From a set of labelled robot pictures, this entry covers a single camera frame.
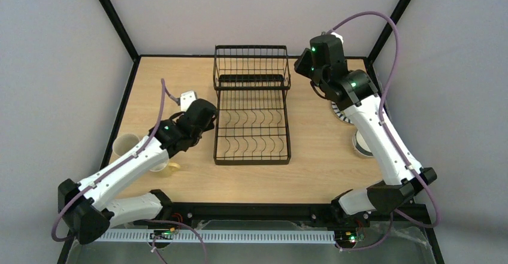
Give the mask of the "black wire dish rack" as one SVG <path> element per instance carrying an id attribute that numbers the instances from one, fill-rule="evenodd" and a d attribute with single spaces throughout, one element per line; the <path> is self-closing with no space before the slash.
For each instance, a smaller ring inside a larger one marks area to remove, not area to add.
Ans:
<path id="1" fill-rule="evenodd" d="M 291 75 L 286 46 L 216 45 L 213 86 L 215 164 L 287 165 Z"/>

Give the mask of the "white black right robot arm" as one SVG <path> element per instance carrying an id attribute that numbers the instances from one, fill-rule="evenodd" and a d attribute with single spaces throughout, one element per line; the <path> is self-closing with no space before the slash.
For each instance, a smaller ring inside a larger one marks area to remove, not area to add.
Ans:
<path id="1" fill-rule="evenodd" d="M 381 95 L 369 75 L 350 70 L 342 40 L 334 34 L 310 40 L 294 65 L 295 72 L 310 79 L 314 89 L 357 128 L 379 164 L 382 180 L 337 197 L 341 211 L 352 216 L 367 211 L 391 213 L 437 179 L 433 168 L 424 168 L 411 154 L 386 117 Z"/>

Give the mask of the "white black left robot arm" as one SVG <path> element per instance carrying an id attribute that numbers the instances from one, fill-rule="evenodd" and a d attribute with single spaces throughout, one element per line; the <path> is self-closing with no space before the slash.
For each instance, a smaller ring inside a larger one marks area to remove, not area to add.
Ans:
<path id="1" fill-rule="evenodd" d="M 196 99 L 166 120 L 158 116 L 148 135 L 106 168 L 79 182 L 69 178 L 61 182 L 52 238 L 60 241 L 56 227 L 61 220 L 73 238 L 89 244 L 112 226 L 157 217 L 169 201 L 161 193 L 121 201 L 115 197 L 145 172 L 197 145 L 202 134 L 214 128 L 216 116 L 217 108 L 211 102 Z"/>

